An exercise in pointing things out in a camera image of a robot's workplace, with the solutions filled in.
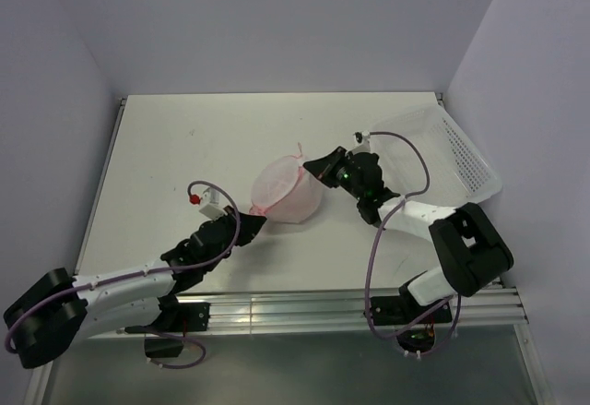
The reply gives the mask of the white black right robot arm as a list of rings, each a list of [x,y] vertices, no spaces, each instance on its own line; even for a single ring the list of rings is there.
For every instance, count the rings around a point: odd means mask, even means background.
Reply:
[[[396,296],[369,299],[376,325],[386,323],[384,314],[398,324],[420,321],[441,299],[470,297],[513,267],[511,251],[478,204],[454,208],[411,201],[386,186],[375,153],[339,147],[303,168],[322,185],[350,194],[368,224],[409,233],[434,247],[437,266],[403,284]]]

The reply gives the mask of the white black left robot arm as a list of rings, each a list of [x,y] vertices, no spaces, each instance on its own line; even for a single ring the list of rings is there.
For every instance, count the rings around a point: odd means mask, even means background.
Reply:
[[[45,273],[4,312],[5,349],[26,369],[43,366],[72,344],[117,328],[164,333],[180,318],[177,294],[201,283],[236,246],[249,244],[266,218],[226,214],[151,263],[95,276],[65,268]]]

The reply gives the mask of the pink bra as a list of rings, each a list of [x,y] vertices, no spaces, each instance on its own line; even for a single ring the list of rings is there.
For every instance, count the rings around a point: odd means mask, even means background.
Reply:
[[[294,189],[266,212],[274,222],[301,223],[319,208],[324,189],[307,171],[301,168],[301,177]]]

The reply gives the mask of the white perforated plastic basket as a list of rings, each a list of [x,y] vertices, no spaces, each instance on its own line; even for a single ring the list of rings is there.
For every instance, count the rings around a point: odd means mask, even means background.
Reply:
[[[425,185],[419,202],[439,206],[481,203],[502,190],[502,180],[454,119],[438,104],[409,107],[371,127],[372,151],[383,179],[406,194]]]

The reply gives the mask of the white mesh laundry bag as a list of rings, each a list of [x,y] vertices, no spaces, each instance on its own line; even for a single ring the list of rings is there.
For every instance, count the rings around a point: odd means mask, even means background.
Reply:
[[[301,168],[307,161],[301,144],[298,148],[298,153],[271,162],[256,177],[250,195],[251,215],[266,217],[266,212],[294,189],[301,177]]]

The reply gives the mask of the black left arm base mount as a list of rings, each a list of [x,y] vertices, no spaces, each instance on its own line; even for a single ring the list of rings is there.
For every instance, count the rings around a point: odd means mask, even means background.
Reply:
[[[205,345],[192,332],[207,331],[211,304],[206,301],[182,303],[176,296],[159,298],[159,314],[147,326],[124,328],[130,335],[143,335],[147,362],[159,369],[183,370],[201,364],[207,357]],[[198,358],[190,363],[172,363],[184,350],[196,348]]]

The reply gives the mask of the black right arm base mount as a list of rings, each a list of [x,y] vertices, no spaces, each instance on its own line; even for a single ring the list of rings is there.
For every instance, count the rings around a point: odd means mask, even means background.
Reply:
[[[444,297],[427,306],[419,305],[409,291],[403,287],[401,293],[390,296],[370,296],[370,290],[364,290],[364,317],[372,334],[381,340],[395,340],[395,350],[405,358],[422,360],[431,355],[454,337],[458,320],[462,310],[463,298],[456,296],[456,311],[451,326],[442,340],[437,341],[432,320],[439,310],[447,307],[451,313],[450,302],[452,296]],[[425,321],[426,339],[412,338],[412,328]]]

